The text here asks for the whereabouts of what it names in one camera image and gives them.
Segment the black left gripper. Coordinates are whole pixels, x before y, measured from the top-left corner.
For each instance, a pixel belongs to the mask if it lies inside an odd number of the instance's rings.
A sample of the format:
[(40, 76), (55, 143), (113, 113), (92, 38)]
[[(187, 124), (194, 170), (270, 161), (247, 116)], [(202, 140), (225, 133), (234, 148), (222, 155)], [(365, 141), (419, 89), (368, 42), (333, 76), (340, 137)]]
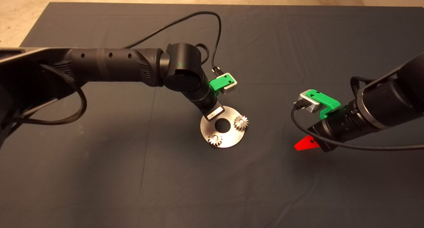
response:
[(224, 106), (220, 103), (220, 101), (216, 101), (215, 105), (210, 109), (201, 109), (200, 112), (203, 114), (203, 117), (206, 121), (212, 121), (222, 113), (224, 113)]

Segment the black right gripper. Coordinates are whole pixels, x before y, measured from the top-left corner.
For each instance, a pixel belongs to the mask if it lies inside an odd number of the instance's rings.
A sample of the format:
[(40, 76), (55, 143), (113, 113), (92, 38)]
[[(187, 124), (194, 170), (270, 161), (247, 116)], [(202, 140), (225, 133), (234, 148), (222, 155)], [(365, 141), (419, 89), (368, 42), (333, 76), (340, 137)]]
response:
[[(334, 135), (330, 131), (326, 119), (318, 121), (317, 123), (309, 127), (307, 130), (326, 139), (337, 141), (336, 137), (334, 137)], [(317, 139), (316, 137), (307, 135), (306, 137), (298, 141), (294, 145), (294, 148), (296, 151), (305, 151), (315, 148), (321, 148), (324, 152), (330, 152), (337, 148), (337, 146)]]

